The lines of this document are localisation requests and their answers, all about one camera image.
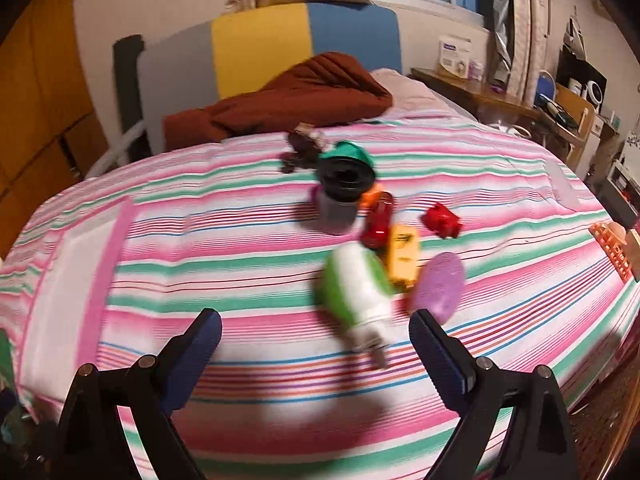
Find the black lid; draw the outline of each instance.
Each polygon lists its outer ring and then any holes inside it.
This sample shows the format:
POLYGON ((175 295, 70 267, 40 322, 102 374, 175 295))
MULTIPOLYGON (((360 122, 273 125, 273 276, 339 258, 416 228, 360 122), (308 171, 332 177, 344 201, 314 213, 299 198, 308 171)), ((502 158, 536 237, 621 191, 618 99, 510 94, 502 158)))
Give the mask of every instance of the black lid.
POLYGON ((349 156, 321 158, 318 180, 327 196, 338 202, 356 202, 371 189, 376 173, 369 164, 349 156))

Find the blue headboard panel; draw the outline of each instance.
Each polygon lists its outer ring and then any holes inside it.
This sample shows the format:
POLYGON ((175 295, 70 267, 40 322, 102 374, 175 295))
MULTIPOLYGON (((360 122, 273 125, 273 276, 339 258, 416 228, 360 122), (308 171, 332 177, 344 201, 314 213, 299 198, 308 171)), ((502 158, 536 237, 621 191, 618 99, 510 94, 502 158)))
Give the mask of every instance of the blue headboard panel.
POLYGON ((402 73, 398 17, 376 5, 309 3, 314 55, 337 51, 355 57, 367 71, 402 73))

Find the red bottle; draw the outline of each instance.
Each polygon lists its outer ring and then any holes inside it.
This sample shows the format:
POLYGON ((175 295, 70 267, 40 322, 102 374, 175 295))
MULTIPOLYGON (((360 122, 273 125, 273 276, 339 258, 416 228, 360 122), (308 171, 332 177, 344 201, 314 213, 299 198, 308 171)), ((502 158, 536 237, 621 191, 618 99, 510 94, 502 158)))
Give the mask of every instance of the red bottle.
POLYGON ((371 206, 364 231, 360 237, 360 241, 365 247, 377 250, 386 246, 395 202, 391 193, 383 191, 371 206))
POLYGON ((440 238, 451 236, 458 238, 462 224, 460 217, 454 215, 446 206, 436 202, 436 205, 428 209, 422 216, 422 221, 428 229, 434 231, 440 238))

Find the headboard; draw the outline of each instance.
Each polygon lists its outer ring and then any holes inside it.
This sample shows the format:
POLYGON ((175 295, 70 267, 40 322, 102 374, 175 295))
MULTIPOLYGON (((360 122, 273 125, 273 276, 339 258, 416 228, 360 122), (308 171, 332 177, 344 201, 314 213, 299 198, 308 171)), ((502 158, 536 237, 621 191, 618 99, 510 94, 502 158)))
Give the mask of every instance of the headboard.
POLYGON ((146 48, 138 58, 143 119, 153 154, 162 120, 260 89, 291 66, 339 51, 368 71, 402 72, 398 18, 374 5, 286 4, 226 14, 146 48))

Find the purple soap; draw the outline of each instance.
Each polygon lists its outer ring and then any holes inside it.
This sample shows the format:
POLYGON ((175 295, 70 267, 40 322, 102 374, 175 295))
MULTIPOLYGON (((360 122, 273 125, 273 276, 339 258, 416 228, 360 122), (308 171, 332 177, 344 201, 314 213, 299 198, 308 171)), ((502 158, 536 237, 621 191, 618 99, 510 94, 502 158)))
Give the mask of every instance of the purple soap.
POLYGON ((420 269, 411 294, 411 314, 426 308, 438 323, 445 324, 456 311, 465 288, 465 269, 454 253, 440 253, 420 269))

